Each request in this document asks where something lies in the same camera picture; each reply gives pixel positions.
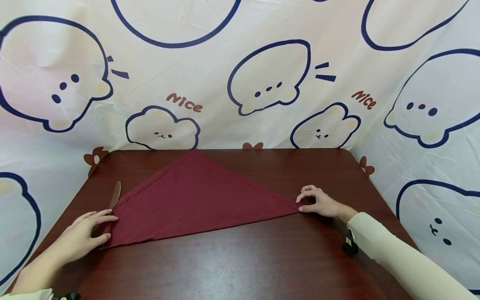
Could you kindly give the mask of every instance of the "hand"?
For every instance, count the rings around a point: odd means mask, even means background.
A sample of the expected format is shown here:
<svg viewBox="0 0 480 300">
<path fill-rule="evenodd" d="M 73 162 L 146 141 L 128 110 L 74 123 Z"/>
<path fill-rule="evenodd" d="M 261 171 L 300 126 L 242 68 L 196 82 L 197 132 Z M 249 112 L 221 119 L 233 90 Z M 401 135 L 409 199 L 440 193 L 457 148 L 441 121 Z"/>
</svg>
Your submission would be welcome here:
<svg viewBox="0 0 480 300">
<path fill-rule="evenodd" d="M 48 255 L 61 265 L 84 257 L 110 239 L 110 233 L 97 238 L 92 238 L 91 235 L 95 226 L 118 220 L 118 217 L 109 215 L 111 212 L 111 209 L 106 209 L 78 217 L 42 255 Z"/>
<path fill-rule="evenodd" d="M 322 189 L 317 188 L 314 185 L 304 186 L 300 195 L 298 195 L 295 203 L 299 203 L 305 197 L 315 197 L 315 204 L 304 205 L 299 207 L 299 211 L 303 213 L 318 213 L 322 216 L 339 218 L 345 223 L 356 215 L 358 212 L 350 206 L 341 204 L 332 198 L 330 198 Z"/>
</svg>

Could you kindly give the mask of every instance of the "small paw print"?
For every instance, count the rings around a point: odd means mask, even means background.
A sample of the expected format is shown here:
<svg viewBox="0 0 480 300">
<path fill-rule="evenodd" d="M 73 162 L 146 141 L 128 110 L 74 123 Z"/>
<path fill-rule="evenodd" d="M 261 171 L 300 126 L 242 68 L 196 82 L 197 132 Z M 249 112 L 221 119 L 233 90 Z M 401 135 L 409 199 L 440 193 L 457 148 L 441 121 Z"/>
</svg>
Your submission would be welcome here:
<svg viewBox="0 0 480 300">
<path fill-rule="evenodd" d="M 365 174 L 367 174 L 367 176 L 370 176 L 375 172 L 375 168 L 373 166 L 367 166 L 367 157 L 365 156 L 360 158 L 360 167 L 363 169 Z"/>
<path fill-rule="evenodd" d="M 97 147 L 93 149 L 92 154 L 85 154 L 84 161 L 91 165 L 90 170 L 88 171 L 88 177 L 90 177 L 98 166 L 98 163 L 108 154 L 107 150 L 103 150 L 103 147 Z"/>
<path fill-rule="evenodd" d="M 256 144 L 255 146 L 252 147 L 252 145 L 250 143 L 244 143 L 242 148 L 247 150 L 247 149 L 255 149 L 255 150 L 258 150 L 258 149 L 262 149 L 264 147 L 264 144 L 262 142 Z"/>
</svg>

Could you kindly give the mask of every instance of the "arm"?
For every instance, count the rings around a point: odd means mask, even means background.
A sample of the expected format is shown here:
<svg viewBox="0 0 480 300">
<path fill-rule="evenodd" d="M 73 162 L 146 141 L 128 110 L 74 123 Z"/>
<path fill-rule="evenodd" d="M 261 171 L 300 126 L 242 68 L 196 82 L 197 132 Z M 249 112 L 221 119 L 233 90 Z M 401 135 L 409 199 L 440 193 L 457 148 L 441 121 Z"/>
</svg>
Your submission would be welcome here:
<svg viewBox="0 0 480 300">
<path fill-rule="evenodd" d="M 84 257 L 110 238 L 109 233 L 97 238 L 91 237 L 96 225 L 118 219 L 116 216 L 109 216 L 110 213 L 111 209 L 107 209 L 90 212 L 77 218 L 48 249 L 20 272 L 11 294 L 1 299 L 19 299 L 14 295 L 20 294 L 31 294 L 27 299 L 51 299 L 53 294 L 50 288 L 58 271 L 65 264 Z M 42 298 L 32 298 L 36 294 L 42 294 Z"/>
<path fill-rule="evenodd" d="M 342 220 L 351 230 L 358 247 L 392 274 L 413 298 L 478 300 L 441 267 L 398 239 L 370 215 L 338 203 L 312 185 L 302 189 L 297 203 L 306 196 L 314 196 L 316 204 L 300 207 L 301 212 L 315 212 Z"/>
</svg>

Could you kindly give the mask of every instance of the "white sleeve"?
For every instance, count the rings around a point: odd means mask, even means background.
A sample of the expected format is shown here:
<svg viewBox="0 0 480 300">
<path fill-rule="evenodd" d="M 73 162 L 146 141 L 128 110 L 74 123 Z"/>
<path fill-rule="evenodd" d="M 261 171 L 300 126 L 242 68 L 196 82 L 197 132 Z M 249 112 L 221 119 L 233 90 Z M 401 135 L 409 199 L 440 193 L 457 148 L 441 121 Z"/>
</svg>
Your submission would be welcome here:
<svg viewBox="0 0 480 300">
<path fill-rule="evenodd" d="M 53 298 L 52 289 L 42 289 L 33 294 L 3 295 L 0 300 L 51 300 Z"/>
<path fill-rule="evenodd" d="M 394 236 L 366 213 L 347 224 L 353 240 L 384 267 L 417 300 L 478 300 L 463 285 L 425 255 Z"/>
</svg>

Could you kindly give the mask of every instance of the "wooden table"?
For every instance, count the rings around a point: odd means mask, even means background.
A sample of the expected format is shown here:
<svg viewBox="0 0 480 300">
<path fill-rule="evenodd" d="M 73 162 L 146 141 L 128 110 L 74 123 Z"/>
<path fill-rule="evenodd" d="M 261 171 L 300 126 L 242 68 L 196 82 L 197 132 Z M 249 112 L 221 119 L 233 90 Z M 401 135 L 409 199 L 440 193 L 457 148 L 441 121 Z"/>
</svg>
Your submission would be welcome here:
<svg viewBox="0 0 480 300">
<path fill-rule="evenodd" d="M 184 151 L 116 151 L 102 160 L 39 251 L 81 214 L 107 208 Z M 223 166 L 293 201 L 314 184 L 414 245 L 354 157 L 341 149 L 206 150 Z M 339 221 L 295 214 L 264 222 L 95 251 L 64 268 L 57 294 L 88 299 L 410 299 L 383 268 L 341 250 Z"/>
</svg>

